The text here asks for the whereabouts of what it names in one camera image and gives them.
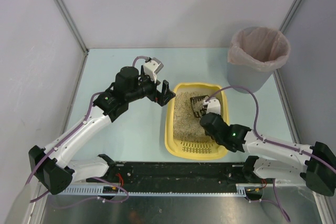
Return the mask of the black litter scoop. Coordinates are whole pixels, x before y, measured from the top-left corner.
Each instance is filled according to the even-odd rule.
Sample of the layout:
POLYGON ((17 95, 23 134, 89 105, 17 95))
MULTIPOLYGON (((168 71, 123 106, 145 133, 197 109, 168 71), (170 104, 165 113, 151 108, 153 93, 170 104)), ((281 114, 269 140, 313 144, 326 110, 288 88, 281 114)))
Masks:
POLYGON ((206 114, 208 103, 206 100, 209 98, 208 95, 201 95, 197 97, 191 97, 191 107, 193 110, 193 114, 196 118, 201 118, 206 114))

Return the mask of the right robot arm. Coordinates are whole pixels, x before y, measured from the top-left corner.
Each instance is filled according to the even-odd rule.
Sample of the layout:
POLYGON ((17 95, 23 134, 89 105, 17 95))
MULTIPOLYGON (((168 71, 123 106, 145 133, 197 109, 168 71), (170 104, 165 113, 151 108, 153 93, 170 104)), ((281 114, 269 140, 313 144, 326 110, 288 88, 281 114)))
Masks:
POLYGON ((257 136, 246 126, 228 125, 215 113, 201 117, 200 125, 218 145, 249 155, 243 166, 248 181, 261 178, 305 182, 315 193, 334 195, 335 155, 326 144, 293 144, 257 136))

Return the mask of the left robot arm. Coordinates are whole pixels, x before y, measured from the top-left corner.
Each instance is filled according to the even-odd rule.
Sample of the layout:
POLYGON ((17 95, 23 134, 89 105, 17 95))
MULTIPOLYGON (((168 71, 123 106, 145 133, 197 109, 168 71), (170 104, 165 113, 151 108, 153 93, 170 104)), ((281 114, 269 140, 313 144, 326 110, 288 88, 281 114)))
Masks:
POLYGON ((74 155, 100 130, 126 112, 129 104, 148 98, 165 106, 175 97, 169 83, 162 83, 157 74, 163 68, 157 62, 147 62, 138 70, 126 66, 116 74, 115 81, 104 91, 92 95, 84 118, 44 148, 37 145, 29 152, 32 177, 36 177, 49 193, 56 195, 71 183, 87 178, 103 177, 112 167, 112 159, 105 154, 89 161, 74 161, 74 155))

